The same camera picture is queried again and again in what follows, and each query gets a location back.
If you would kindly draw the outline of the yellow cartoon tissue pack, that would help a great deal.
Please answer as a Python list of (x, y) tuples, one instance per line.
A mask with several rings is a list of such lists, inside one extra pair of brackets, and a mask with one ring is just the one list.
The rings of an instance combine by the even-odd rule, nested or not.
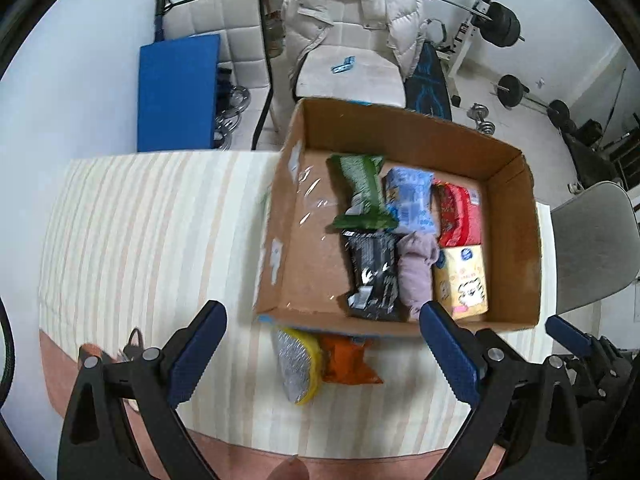
[(442, 248), (433, 266), (433, 276), (435, 300), (454, 320), (488, 311), (482, 246)]

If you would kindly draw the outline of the red patterned packet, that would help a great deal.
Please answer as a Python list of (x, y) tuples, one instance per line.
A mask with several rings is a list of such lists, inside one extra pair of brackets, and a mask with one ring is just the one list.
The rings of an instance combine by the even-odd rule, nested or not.
[(474, 188), (439, 180), (435, 183), (435, 191), (439, 208), (439, 246), (482, 244), (480, 193)]

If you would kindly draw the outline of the purple cloth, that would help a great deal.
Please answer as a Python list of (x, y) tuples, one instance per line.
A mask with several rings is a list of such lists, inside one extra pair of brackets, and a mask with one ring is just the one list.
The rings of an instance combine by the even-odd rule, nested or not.
[(423, 305), (433, 299), (432, 266), (440, 249), (434, 234), (418, 231), (401, 237), (397, 252), (399, 297), (409, 320), (417, 321)]

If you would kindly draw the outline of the black snack packet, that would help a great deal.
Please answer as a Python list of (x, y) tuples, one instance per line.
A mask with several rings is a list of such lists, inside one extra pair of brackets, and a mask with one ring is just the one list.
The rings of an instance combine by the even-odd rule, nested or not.
[(346, 296), (347, 312), (370, 321), (402, 322), (399, 300), (396, 238), (384, 231), (343, 231), (350, 262), (352, 289)]

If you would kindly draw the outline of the orange snack packet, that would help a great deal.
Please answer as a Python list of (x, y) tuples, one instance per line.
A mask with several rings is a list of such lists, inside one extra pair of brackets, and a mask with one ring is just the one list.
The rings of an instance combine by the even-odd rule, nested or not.
[(322, 379), (329, 384), (346, 386), (381, 385), (383, 379), (364, 362), (367, 342), (356, 342), (340, 335), (321, 335), (320, 348), (324, 353)]

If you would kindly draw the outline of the yellow silver scrub sponge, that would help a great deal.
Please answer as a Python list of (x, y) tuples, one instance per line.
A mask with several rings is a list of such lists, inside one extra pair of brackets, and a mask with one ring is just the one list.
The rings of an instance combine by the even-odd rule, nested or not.
[(318, 338), (302, 330), (280, 327), (272, 339), (286, 398), (295, 405), (307, 404), (322, 384), (324, 355)]

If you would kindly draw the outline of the blue tissue pack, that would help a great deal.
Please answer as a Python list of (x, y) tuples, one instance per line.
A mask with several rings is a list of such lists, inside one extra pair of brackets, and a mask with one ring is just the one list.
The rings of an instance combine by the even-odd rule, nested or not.
[(397, 220), (397, 234), (436, 233), (431, 215), (431, 171), (394, 167), (385, 176), (384, 188), (388, 212)]

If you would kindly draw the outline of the green snack packet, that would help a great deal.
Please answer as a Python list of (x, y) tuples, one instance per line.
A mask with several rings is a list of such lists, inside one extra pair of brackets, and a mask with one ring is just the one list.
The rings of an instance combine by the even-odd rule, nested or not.
[(328, 163), (349, 189), (350, 203), (338, 214), (332, 226), (337, 230), (393, 230), (398, 220), (388, 211), (381, 171), (385, 158), (380, 155), (333, 154)]

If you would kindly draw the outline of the striped cat tablecloth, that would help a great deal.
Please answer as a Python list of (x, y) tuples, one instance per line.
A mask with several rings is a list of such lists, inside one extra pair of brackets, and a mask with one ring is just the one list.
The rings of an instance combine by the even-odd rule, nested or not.
[(43, 244), (39, 339), (52, 408), (64, 413), (78, 351), (117, 356), (130, 332), (161, 346), (209, 299), (224, 339), (179, 408), (224, 479), (263, 479), (299, 457), (315, 479), (422, 479), (468, 414), (419, 339), (367, 354), (377, 385), (325, 385), (286, 400), (272, 329), (253, 318), (260, 228), (275, 152), (175, 152), (75, 160)]

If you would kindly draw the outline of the cardboard milk box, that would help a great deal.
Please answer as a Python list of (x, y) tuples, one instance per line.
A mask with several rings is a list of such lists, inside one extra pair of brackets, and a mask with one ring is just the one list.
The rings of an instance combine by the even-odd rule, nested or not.
[(411, 337), (441, 299), (469, 330), (525, 330), (542, 306), (534, 179), (521, 150), (411, 110), (329, 98), (294, 108), (270, 192), (254, 315), (350, 336)]

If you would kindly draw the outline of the floor barbell black plates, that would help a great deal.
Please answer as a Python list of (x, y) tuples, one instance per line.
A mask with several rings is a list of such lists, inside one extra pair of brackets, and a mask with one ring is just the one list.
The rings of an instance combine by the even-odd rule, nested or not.
[(530, 90), (517, 76), (506, 74), (494, 83), (494, 89), (498, 101), (505, 108), (515, 108), (525, 101), (540, 107), (546, 113), (552, 125), (562, 129), (570, 124), (570, 109), (561, 100), (552, 100), (550, 103), (533, 98)]

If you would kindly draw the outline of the small blue packet on chair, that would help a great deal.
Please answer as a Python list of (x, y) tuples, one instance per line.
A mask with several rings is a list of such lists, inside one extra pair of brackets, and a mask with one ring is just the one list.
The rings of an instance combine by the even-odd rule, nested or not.
[(337, 64), (331, 67), (332, 74), (341, 74), (349, 72), (354, 68), (355, 58), (352, 55), (346, 56), (341, 64)]

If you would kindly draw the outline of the blue folded mat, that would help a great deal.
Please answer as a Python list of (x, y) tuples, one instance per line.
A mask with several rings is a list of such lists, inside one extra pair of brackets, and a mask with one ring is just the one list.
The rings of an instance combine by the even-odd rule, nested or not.
[(137, 150), (214, 146), (220, 37), (202, 35), (140, 48)]

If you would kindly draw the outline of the chrome weight plates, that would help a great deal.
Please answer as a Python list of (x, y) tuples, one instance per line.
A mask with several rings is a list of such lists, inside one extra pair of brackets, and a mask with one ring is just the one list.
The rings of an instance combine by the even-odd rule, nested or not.
[(214, 131), (214, 149), (231, 148), (232, 133), (242, 120), (242, 114), (250, 105), (250, 90), (243, 86), (230, 86), (217, 93)]

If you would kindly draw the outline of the white quilted chair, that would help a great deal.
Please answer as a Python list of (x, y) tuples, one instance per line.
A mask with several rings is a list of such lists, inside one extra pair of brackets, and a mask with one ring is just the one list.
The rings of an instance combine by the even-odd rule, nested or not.
[(250, 92), (250, 104), (232, 133), (231, 148), (257, 148), (273, 97), (262, 0), (155, 0), (156, 27), (166, 39), (214, 34), (220, 37), (218, 65)]

